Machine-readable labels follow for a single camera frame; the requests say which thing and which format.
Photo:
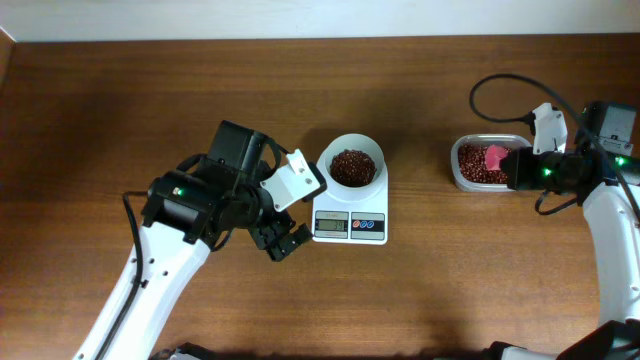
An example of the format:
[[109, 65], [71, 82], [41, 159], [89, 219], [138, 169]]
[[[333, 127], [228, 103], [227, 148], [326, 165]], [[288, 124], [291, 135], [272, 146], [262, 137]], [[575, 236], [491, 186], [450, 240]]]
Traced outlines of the pink measuring scoop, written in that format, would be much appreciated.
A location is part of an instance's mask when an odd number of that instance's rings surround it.
[[500, 171], [501, 161], [505, 159], [511, 150], [498, 145], [490, 145], [485, 151], [485, 167], [487, 171]]

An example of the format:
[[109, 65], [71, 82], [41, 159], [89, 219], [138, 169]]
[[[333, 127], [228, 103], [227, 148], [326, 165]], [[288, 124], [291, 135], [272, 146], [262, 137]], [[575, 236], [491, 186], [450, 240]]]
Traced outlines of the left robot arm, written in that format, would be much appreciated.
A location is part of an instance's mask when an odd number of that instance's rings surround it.
[[222, 122], [208, 152], [153, 180], [139, 216], [124, 205], [133, 248], [77, 358], [148, 358], [186, 285], [235, 230], [247, 230], [258, 249], [280, 262], [312, 237], [288, 207], [326, 188], [301, 151]]

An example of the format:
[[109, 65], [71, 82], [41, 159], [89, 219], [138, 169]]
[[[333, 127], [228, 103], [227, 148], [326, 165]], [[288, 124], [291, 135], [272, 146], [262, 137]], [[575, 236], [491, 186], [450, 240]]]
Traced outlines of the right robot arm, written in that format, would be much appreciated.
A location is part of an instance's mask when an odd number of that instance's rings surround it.
[[589, 226], [596, 256], [600, 315], [596, 330], [559, 353], [561, 359], [636, 359], [639, 356], [639, 161], [632, 157], [636, 110], [592, 102], [583, 111], [585, 131], [567, 148], [561, 111], [544, 103], [526, 115], [530, 147], [512, 151], [497, 165], [511, 190], [571, 195]]

